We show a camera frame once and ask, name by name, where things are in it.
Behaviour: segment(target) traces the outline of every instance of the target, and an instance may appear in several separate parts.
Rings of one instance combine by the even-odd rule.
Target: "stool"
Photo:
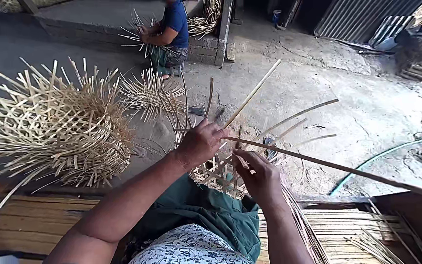
[[[180,65],[172,65],[170,69],[173,71],[172,74],[181,77],[181,72],[185,70],[185,62]]]

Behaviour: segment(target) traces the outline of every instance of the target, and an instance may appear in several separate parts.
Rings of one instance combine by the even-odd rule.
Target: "forearm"
[[[174,154],[167,154],[155,165],[127,181],[119,190],[113,190],[76,224],[77,230],[103,241],[119,241],[143,217],[152,203],[186,172]]]
[[[266,219],[271,263],[314,264],[286,201],[264,205],[262,210]]]
[[[185,172],[176,153],[170,152],[120,188],[112,190],[66,233],[44,263],[109,263],[121,238]]]
[[[146,42],[147,43],[150,43],[150,44],[153,44],[153,45],[156,45],[156,46],[165,46],[165,45],[169,45],[170,44],[170,42],[167,42],[164,39],[164,35],[163,34],[157,35],[157,36],[148,36],[147,39],[146,39]]]

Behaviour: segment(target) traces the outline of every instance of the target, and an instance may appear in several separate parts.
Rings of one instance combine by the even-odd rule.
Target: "blue t-shirt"
[[[164,10],[163,23],[160,25],[162,32],[169,27],[178,32],[175,39],[170,43],[175,47],[188,48],[188,24],[187,14],[181,1],[177,0],[173,4],[168,5]]]

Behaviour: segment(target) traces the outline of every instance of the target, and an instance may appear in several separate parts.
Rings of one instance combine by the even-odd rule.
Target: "green pants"
[[[132,229],[126,255],[131,257],[167,231],[192,223],[220,236],[234,250],[256,262],[260,238],[255,201],[248,196],[234,200],[195,183],[188,174],[173,183]]]
[[[152,67],[159,75],[172,74],[171,66],[182,64],[188,56],[187,48],[154,46],[151,53]]]

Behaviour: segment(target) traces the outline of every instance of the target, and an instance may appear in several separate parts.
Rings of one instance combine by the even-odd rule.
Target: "white floral fabric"
[[[139,252],[129,264],[253,264],[214,233],[197,224],[177,227]]]

